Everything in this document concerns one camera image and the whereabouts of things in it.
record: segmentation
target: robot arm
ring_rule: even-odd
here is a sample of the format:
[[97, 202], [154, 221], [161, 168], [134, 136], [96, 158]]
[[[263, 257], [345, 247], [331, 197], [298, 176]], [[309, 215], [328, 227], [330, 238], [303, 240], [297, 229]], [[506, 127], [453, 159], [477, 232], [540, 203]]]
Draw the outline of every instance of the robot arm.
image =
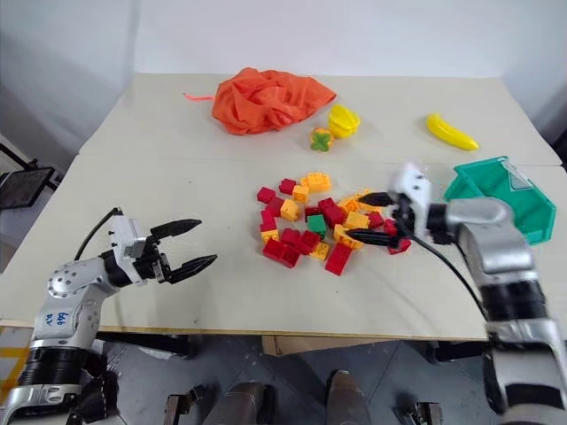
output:
[[48, 295], [35, 319], [26, 367], [19, 386], [8, 395], [0, 424], [7, 424], [15, 413], [65, 412], [74, 404], [82, 393], [82, 370], [95, 355], [91, 346], [106, 298], [147, 279], [180, 282], [216, 260], [216, 255], [209, 255], [171, 270], [166, 254], [159, 252], [160, 239], [185, 233], [200, 220], [173, 221], [152, 228], [150, 236], [143, 236], [137, 222], [126, 216], [115, 215], [112, 220], [111, 251], [66, 263], [48, 279]]
[[369, 194], [371, 205], [395, 205], [399, 236], [355, 229], [365, 243], [392, 244], [401, 237], [418, 243], [455, 243], [477, 285], [492, 343], [484, 356], [485, 390], [503, 424], [567, 423], [567, 353], [557, 324], [548, 317], [532, 252], [513, 224], [510, 207], [498, 199], [456, 199], [430, 204], [431, 184], [407, 165], [388, 196]]

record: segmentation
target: orange cloth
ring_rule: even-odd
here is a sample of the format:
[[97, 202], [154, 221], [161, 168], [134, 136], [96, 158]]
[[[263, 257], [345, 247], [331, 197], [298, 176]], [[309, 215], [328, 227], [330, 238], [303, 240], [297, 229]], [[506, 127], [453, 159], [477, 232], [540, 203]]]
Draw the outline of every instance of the orange cloth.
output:
[[311, 77], [245, 68], [219, 85], [213, 116], [233, 135], [254, 135], [300, 122], [335, 96]]

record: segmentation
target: toy fruit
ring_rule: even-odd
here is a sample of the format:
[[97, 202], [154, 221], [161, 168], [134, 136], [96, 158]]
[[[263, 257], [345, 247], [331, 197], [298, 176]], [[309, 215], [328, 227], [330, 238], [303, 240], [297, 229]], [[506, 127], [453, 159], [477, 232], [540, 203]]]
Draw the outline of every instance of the toy fruit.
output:
[[430, 113], [427, 117], [427, 128], [437, 138], [443, 142], [451, 144], [465, 151], [474, 151], [478, 149], [478, 143], [469, 135], [461, 130], [452, 127], [448, 122], [441, 118], [439, 113]]
[[335, 141], [335, 136], [327, 129], [318, 127], [311, 132], [311, 149], [327, 152]]
[[335, 137], [348, 137], [356, 133], [361, 118], [342, 104], [334, 104], [329, 113], [329, 130]]

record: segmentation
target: green plastic basket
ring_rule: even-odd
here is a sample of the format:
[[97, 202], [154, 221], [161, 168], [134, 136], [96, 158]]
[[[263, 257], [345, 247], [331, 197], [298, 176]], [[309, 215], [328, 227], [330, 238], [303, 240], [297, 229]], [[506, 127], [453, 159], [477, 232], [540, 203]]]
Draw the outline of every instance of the green plastic basket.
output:
[[464, 197], [496, 197], [512, 207], [514, 224], [530, 244], [551, 238], [555, 205], [510, 164], [508, 157], [463, 164], [454, 170], [457, 178], [445, 192], [447, 201]]

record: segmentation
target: toy banana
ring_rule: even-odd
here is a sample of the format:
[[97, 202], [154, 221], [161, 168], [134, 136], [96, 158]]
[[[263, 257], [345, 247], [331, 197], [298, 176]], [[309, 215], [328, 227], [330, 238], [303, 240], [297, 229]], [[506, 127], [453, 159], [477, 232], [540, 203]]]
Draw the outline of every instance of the toy banana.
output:
[[457, 148], [466, 151], [478, 149], [478, 143], [469, 135], [463, 133], [458, 128], [452, 127], [448, 122], [441, 118], [438, 113], [431, 113], [427, 117], [427, 128], [443, 142], [452, 144]]

